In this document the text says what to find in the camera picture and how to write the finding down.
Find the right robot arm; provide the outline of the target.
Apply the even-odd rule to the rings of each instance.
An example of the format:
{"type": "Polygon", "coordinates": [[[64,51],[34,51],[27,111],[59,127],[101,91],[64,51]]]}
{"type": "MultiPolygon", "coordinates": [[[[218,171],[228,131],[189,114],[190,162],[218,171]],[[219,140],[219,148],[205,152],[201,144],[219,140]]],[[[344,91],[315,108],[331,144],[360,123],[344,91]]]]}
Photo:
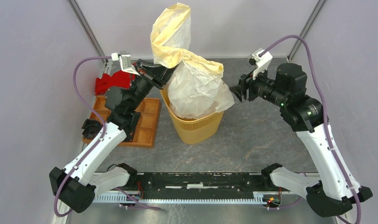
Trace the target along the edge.
{"type": "Polygon", "coordinates": [[[320,217],[343,215],[373,196],[349,172],[335,141],[320,101],[306,94],[307,75],[300,65],[283,63],[275,79],[267,71],[244,74],[230,87],[241,102],[261,98],[279,107],[283,120],[307,148],[319,177],[305,177],[274,163],[261,171],[265,190],[284,188],[304,198],[320,217]]]}

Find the red cloth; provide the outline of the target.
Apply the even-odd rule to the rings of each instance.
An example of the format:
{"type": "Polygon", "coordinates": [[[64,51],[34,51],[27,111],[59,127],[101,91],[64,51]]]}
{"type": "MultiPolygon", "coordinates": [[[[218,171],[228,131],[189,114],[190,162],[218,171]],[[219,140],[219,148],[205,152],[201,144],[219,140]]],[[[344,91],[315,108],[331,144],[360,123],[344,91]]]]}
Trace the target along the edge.
{"type": "Polygon", "coordinates": [[[117,86],[123,89],[128,89],[131,83],[136,79],[135,74],[127,73],[122,70],[115,72],[112,75],[103,73],[101,78],[96,78],[94,93],[96,96],[104,95],[106,91],[112,87],[117,86]]]}

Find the left aluminium frame post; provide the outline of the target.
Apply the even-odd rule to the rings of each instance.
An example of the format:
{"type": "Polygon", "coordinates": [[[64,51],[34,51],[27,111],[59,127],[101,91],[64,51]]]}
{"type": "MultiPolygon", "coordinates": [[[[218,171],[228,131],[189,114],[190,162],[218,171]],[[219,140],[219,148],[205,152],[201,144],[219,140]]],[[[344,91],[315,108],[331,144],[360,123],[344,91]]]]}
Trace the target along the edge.
{"type": "Polygon", "coordinates": [[[75,14],[76,18],[78,19],[83,31],[85,32],[87,38],[89,39],[92,47],[96,51],[98,56],[105,56],[105,53],[99,44],[89,22],[87,21],[81,7],[78,4],[77,0],[68,0],[68,4],[70,5],[73,13],[75,14]]]}

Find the wooden compartment tray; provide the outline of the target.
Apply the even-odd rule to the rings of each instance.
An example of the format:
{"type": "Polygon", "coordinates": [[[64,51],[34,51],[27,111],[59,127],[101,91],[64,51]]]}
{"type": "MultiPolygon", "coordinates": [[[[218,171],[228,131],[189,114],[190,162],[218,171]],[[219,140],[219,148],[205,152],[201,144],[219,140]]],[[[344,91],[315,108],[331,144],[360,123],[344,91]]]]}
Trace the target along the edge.
{"type": "MultiPolygon", "coordinates": [[[[104,120],[106,120],[111,113],[111,111],[105,107],[105,101],[104,96],[97,96],[93,105],[93,109],[95,109],[104,120]]],[[[141,117],[136,126],[135,133],[130,135],[132,140],[123,141],[118,146],[153,148],[160,109],[160,99],[145,98],[136,109],[137,112],[141,113],[141,117]]]]}

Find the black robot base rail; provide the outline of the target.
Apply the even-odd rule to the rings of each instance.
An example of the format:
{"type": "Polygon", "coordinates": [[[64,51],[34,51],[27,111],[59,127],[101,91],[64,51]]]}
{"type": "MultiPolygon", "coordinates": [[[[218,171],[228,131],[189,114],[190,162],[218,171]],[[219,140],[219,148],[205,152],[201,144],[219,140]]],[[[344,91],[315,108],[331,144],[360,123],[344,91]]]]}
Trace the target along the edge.
{"type": "Polygon", "coordinates": [[[260,173],[249,172],[144,172],[122,187],[142,199],[251,199],[254,192],[277,195],[286,189],[265,183],[260,173]]]}

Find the aluminium frame post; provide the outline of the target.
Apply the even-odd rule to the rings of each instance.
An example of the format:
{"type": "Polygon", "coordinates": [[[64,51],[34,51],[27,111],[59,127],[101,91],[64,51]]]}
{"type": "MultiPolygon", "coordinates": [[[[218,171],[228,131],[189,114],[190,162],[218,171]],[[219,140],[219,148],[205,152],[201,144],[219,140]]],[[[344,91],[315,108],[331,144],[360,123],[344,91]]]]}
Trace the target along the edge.
{"type": "MultiPolygon", "coordinates": [[[[314,25],[316,19],[320,15],[322,9],[324,8],[327,0],[317,0],[315,6],[313,7],[307,21],[305,22],[299,36],[301,36],[303,39],[306,38],[306,36],[309,34],[312,26],[314,25]]],[[[301,46],[301,41],[296,40],[291,51],[289,52],[287,59],[288,61],[291,61],[295,55],[297,54],[299,48],[301,46]]]]}
{"type": "Polygon", "coordinates": [[[78,4],[77,0],[68,0],[68,4],[70,5],[73,13],[75,14],[76,18],[78,19],[83,31],[85,32],[87,38],[89,39],[92,47],[96,51],[98,56],[105,56],[105,53],[99,44],[89,22],[87,21],[81,7],[78,4]]]}

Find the yellow plastic trash bin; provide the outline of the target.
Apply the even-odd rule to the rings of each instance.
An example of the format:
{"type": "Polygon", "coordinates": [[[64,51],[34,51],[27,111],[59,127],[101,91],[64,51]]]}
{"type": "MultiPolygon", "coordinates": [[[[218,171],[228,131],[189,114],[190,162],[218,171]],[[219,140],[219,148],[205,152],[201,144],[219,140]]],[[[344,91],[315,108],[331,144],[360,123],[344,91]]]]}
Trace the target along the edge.
{"type": "Polygon", "coordinates": [[[212,113],[200,119],[177,117],[171,110],[167,89],[160,90],[167,111],[180,139],[188,145],[194,145],[212,137],[218,130],[224,112],[212,113]]]}

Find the right aluminium frame post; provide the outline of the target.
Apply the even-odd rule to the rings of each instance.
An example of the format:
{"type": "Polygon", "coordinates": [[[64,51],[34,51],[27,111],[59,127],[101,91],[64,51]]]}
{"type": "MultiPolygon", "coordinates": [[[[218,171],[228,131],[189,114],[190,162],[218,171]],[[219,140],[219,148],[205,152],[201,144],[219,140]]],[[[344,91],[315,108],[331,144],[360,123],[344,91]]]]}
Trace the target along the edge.
{"type": "MultiPolygon", "coordinates": [[[[307,21],[305,22],[299,36],[301,36],[303,39],[306,38],[306,36],[309,34],[312,26],[314,25],[316,19],[320,15],[322,9],[324,8],[327,0],[317,0],[315,6],[313,7],[307,21]]],[[[287,59],[288,61],[291,61],[295,55],[297,54],[299,48],[301,46],[301,41],[296,40],[291,51],[289,52],[287,59]]]]}

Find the black trash bag roll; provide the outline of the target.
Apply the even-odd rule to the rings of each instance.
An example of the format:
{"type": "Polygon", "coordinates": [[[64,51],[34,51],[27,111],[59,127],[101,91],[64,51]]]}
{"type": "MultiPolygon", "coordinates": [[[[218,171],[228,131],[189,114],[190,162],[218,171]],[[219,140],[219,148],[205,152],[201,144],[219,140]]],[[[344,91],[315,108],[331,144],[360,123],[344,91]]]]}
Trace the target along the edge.
{"type": "Polygon", "coordinates": [[[103,128],[103,124],[96,119],[86,119],[81,127],[82,138],[93,140],[103,128]]]}

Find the translucent white trash bag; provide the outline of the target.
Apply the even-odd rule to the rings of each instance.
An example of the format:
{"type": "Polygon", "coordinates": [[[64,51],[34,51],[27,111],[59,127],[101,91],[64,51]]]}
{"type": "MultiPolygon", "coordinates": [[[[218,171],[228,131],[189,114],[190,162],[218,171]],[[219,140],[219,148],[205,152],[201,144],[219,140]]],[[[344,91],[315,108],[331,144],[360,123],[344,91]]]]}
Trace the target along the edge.
{"type": "Polygon", "coordinates": [[[200,119],[234,105],[233,94],[223,82],[222,63],[209,61],[189,50],[191,8],[182,3],[167,7],[150,34],[154,63],[175,71],[167,83],[172,112],[185,119],[200,119]]]}

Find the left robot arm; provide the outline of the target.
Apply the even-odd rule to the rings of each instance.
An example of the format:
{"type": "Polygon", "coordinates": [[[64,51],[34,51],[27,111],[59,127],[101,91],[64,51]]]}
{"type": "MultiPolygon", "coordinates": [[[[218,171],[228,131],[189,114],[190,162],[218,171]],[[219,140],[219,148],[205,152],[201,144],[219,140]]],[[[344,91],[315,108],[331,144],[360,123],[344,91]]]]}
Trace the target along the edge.
{"type": "Polygon", "coordinates": [[[112,86],[106,91],[105,107],[111,113],[106,120],[100,120],[102,129],[73,161],[63,169],[55,167],[50,171],[54,212],[58,217],[72,211],[85,211],[96,196],[109,190],[120,187],[132,190],[137,186],[137,177],[121,166],[100,175],[95,171],[111,151],[135,131],[141,116],[136,109],[150,90],[163,89],[177,68],[142,59],[132,63],[130,55],[114,55],[109,59],[118,61],[122,71],[136,78],[128,89],[112,86]]]}

